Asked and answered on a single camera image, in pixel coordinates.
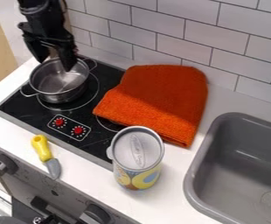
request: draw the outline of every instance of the countertop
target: countertop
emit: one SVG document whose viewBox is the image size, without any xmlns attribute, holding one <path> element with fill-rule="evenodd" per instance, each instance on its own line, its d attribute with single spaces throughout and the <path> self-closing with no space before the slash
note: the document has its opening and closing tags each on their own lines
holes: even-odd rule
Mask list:
<svg viewBox="0 0 271 224">
<path fill-rule="evenodd" d="M 0 102 L 28 79 L 37 64 L 36 60 L 30 59 L 0 82 Z M 140 192 L 119 187 L 111 171 L 53 143 L 50 147 L 54 157 L 62 164 L 61 181 L 135 221 L 143 224 L 214 224 L 218 222 L 196 211 L 186 200 L 183 182 L 212 121 L 227 112 L 241 112 L 271 122 L 271 103 L 222 87 L 209 86 L 209 98 L 194 144 L 186 150 L 166 143 L 159 181 L 152 188 Z M 0 148 L 47 172 L 31 147 L 33 136 L 31 132 L 0 117 Z"/>
</svg>

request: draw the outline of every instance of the tin can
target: tin can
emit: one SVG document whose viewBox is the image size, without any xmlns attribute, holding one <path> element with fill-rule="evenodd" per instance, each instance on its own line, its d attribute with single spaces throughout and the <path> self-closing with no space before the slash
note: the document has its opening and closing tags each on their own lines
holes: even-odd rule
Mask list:
<svg viewBox="0 0 271 224">
<path fill-rule="evenodd" d="M 116 181 L 130 190 L 152 187 L 159 178 L 164 155 L 162 138 L 152 129 L 128 127 L 118 132 L 107 154 Z"/>
</svg>

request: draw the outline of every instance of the sink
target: sink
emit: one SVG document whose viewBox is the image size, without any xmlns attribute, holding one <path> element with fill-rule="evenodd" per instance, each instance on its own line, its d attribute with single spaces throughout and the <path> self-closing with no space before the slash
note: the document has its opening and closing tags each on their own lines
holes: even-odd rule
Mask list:
<svg viewBox="0 0 271 224">
<path fill-rule="evenodd" d="M 184 179 L 200 213 L 223 223 L 271 224 L 271 123 L 219 116 Z"/>
</svg>

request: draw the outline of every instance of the black stovetop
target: black stovetop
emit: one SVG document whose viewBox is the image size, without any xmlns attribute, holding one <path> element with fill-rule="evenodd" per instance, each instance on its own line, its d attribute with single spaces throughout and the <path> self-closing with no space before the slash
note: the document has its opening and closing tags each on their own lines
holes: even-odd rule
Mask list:
<svg viewBox="0 0 271 224">
<path fill-rule="evenodd" d="M 124 127 L 97 117 L 92 111 L 103 95 L 119 84 L 123 74 L 122 70 L 98 63 L 89 75 L 85 93 L 76 101 L 59 105 L 43 102 L 37 96 L 27 98 L 18 90 L 0 104 L 0 116 L 110 169 L 106 149 Z"/>
</svg>

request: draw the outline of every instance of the orange towel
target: orange towel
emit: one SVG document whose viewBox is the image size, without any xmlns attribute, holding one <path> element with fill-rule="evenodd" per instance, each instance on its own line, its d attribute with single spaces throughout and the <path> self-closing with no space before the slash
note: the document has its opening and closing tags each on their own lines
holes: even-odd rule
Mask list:
<svg viewBox="0 0 271 224">
<path fill-rule="evenodd" d="M 146 126 L 163 140 L 190 147 L 206 98 L 205 76 L 194 67 L 133 66 L 94 114 L 127 126 Z"/>
</svg>

